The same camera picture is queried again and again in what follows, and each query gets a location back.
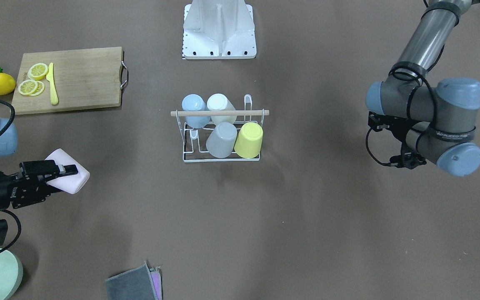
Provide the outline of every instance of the cutting board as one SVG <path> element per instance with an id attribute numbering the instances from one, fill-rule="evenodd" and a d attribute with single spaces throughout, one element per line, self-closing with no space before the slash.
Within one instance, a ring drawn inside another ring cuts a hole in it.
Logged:
<path id="1" fill-rule="evenodd" d="M 38 114 L 112 108 L 121 105 L 122 47 L 25 53 L 17 86 L 29 79 L 27 72 L 35 63 L 53 63 L 55 88 L 59 104 L 51 105 L 50 85 L 46 78 L 43 93 L 37 96 L 22 95 L 14 91 L 12 105 L 16 114 Z"/>

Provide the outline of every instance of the gray cup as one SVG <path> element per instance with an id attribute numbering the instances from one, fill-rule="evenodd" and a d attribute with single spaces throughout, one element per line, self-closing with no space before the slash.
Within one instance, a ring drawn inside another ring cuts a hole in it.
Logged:
<path id="1" fill-rule="evenodd" d="M 235 146 L 236 134 L 236 127 L 231 123 L 223 122 L 216 125 L 206 142 L 208 152 L 219 159 L 231 155 Z"/>

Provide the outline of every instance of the black cable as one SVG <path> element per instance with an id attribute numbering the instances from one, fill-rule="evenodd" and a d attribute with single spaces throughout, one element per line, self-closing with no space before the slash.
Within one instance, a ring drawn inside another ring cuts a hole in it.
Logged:
<path id="1" fill-rule="evenodd" d="M 400 72 L 395 72 L 398 69 L 409 70 L 410 72 L 413 72 L 414 74 L 416 74 L 416 76 L 404 73 L 406 76 L 410 77 L 410 79 L 398 78 L 398 77 L 395 76 L 396 74 L 400 74 Z M 437 111 L 438 111 L 438 101 L 436 100 L 436 96 L 433 92 L 433 88 L 431 87 L 431 85 L 429 84 L 427 79 L 425 79 L 425 76 L 423 76 L 422 74 L 420 74 L 418 71 L 414 70 L 413 68 L 406 67 L 406 66 L 394 67 L 392 70 L 390 70 L 390 72 L 388 74 L 394 76 L 394 78 L 396 78 L 398 80 L 416 81 L 419 85 L 421 85 L 421 83 L 419 82 L 419 80 L 421 80 L 425 84 L 425 86 L 429 90 L 429 94 L 431 95 L 431 99 L 432 99 L 432 102 L 433 102 L 432 103 L 433 104 L 433 114 L 432 114 L 433 118 L 432 118 L 431 124 L 435 125 L 436 124 L 436 114 L 437 114 Z"/>
<path id="2" fill-rule="evenodd" d="M 1 101 L 0 100 L 0 103 L 3 104 L 3 105 L 6 105 L 10 108 L 10 118 L 8 118 L 8 122 L 6 123 L 6 125 L 0 130 L 0 136 L 2 134 L 5 133 L 5 131 L 10 127 L 10 125 L 12 124 L 12 122 L 14 121 L 14 117 L 15 117 L 15 109 L 14 107 L 10 104 L 10 103 L 7 103 L 5 101 Z"/>
<path id="3" fill-rule="evenodd" d="M 440 50 L 440 53 L 438 53 L 438 57 L 436 57 L 435 62 L 433 62 L 432 65 L 427 69 L 429 72 L 436 66 L 436 63 L 438 63 L 438 61 L 440 60 L 442 53 L 444 53 L 444 48 L 445 45 L 442 46 L 442 49 Z"/>
<path id="4" fill-rule="evenodd" d="M 412 116 L 410 115 L 410 108 L 412 106 L 412 100 L 414 99 L 414 94 L 416 93 L 416 91 L 419 89 L 419 85 L 415 86 L 412 91 L 410 92 L 410 94 L 408 95 L 408 99 L 407 99 L 407 107 L 406 107 L 406 115 L 407 115 L 407 118 L 409 119 L 412 119 Z"/>
<path id="5" fill-rule="evenodd" d="M 419 133 L 419 134 L 425 133 L 425 131 L 418 130 L 418 129 L 414 128 L 414 127 L 410 127 L 410 130 L 411 130 L 411 131 L 414 131 L 415 133 Z"/>
<path id="6" fill-rule="evenodd" d="M 384 166 L 384 167 L 391 167 L 391 166 L 392 166 L 391 163 L 379 161 L 379 160 L 373 155 L 373 153 L 371 152 L 371 150 L 370 150 L 370 145 L 369 145 L 369 143 L 368 143 L 368 140 L 369 140 L 369 138 L 370 138 L 370 133 L 371 133 L 371 132 L 372 132 L 372 129 L 370 128 L 370 129 L 368 130 L 368 133 L 366 133 L 366 150 L 368 151 L 368 154 L 369 154 L 369 155 L 372 157 L 372 159 L 375 160 L 375 162 L 377 162 L 378 164 L 380 164 L 380 165 L 382 165 L 382 166 Z"/>
<path id="7" fill-rule="evenodd" d="M 3 249 L 0 250 L 0 253 L 2 253 L 3 251 L 5 251 L 6 249 L 10 248 L 12 245 L 14 245 L 14 243 L 16 243 L 16 241 L 18 240 L 18 238 L 20 237 L 21 235 L 21 223 L 20 223 L 20 220 L 17 218 L 17 216 L 12 213 L 11 211 L 7 210 L 7 209 L 3 209 L 2 212 L 4 213 L 8 213 L 9 215 L 11 215 L 14 220 L 16 221 L 16 225 L 17 225 L 17 234 L 16 234 L 16 237 L 12 240 L 12 242 L 10 242 L 8 245 L 6 245 Z"/>

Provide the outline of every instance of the plastic knife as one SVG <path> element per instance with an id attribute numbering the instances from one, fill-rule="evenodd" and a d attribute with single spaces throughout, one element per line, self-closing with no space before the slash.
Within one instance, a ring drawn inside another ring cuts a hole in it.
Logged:
<path id="1" fill-rule="evenodd" d="M 49 82 L 50 93 L 51 93 L 51 104 L 59 104 L 59 96 L 57 96 L 57 89 L 55 89 L 55 79 L 53 78 L 53 63 L 50 62 L 47 68 L 46 79 Z"/>

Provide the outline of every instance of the lemon slice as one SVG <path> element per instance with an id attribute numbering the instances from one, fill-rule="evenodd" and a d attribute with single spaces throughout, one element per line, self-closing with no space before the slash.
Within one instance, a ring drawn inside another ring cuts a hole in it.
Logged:
<path id="1" fill-rule="evenodd" d="M 38 96 L 45 90 L 45 84 L 42 81 L 37 81 L 36 83 L 38 83 L 38 87 L 30 96 Z"/>
<path id="2" fill-rule="evenodd" d="M 35 63 L 27 72 L 27 76 L 33 80 L 40 80 L 45 77 L 48 72 L 48 65 L 45 63 Z"/>
<path id="3" fill-rule="evenodd" d="M 38 81 L 31 80 L 31 79 L 25 80 L 17 88 L 17 90 L 22 95 L 30 95 L 30 94 L 34 93 L 36 91 L 36 89 L 38 89 Z"/>

